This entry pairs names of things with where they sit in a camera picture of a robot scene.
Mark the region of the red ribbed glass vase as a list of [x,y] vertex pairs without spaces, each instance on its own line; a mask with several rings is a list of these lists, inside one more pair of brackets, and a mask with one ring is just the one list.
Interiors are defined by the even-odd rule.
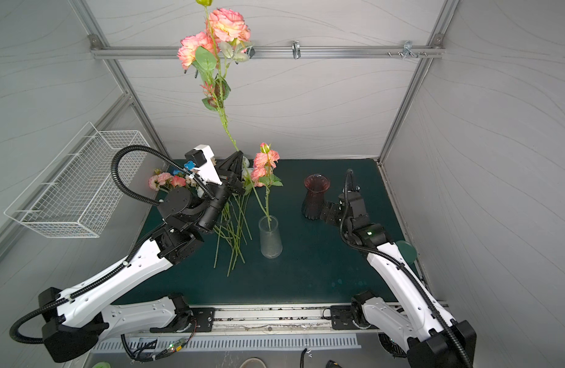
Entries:
[[325,205],[325,193],[330,181],[322,174],[313,174],[305,178],[306,196],[302,203],[302,214],[306,219],[318,220]]

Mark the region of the pink multi-bloom rose stem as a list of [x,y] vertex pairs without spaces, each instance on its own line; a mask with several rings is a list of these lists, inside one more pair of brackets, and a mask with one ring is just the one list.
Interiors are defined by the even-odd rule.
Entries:
[[253,160],[253,171],[250,175],[253,184],[253,193],[267,219],[268,230],[272,229],[272,216],[270,215],[270,193],[273,187],[283,187],[283,181],[275,173],[279,153],[269,144],[262,143],[259,152]]

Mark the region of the clear glass vase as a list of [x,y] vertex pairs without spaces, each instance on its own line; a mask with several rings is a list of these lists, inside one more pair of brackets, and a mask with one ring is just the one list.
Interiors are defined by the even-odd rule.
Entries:
[[267,259],[275,259],[281,255],[283,244],[279,233],[279,222],[275,216],[263,216],[259,220],[260,250]]

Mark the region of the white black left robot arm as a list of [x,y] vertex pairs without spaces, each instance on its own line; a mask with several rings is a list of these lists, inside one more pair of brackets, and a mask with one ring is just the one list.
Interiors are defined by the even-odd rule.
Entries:
[[[132,152],[149,153],[184,173],[201,190],[200,196],[177,187],[161,200],[142,196],[122,181],[121,160]],[[17,343],[43,345],[57,363],[89,352],[100,340],[136,331],[195,333],[198,319],[180,294],[130,305],[115,302],[149,278],[190,257],[213,231],[230,197],[243,189],[244,154],[214,161],[213,151],[200,145],[187,153],[192,167],[178,165],[163,153],[143,145],[119,150],[111,161],[111,177],[126,196],[156,207],[162,223],[135,242],[129,253],[96,276],[64,290],[49,288],[39,306],[15,321],[9,336]]]

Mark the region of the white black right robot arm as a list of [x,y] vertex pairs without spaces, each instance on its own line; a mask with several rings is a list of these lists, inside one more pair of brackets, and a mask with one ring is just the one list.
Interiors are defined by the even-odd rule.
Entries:
[[339,201],[327,202],[321,219],[338,227],[340,239],[366,258],[399,303],[393,307],[371,291],[357,294],[350,309],[357,328],[378,329],[382,347],[411,367],[474,365],[474,328],[434,298],[384,227],[371,222],[352,170],[345,173]]

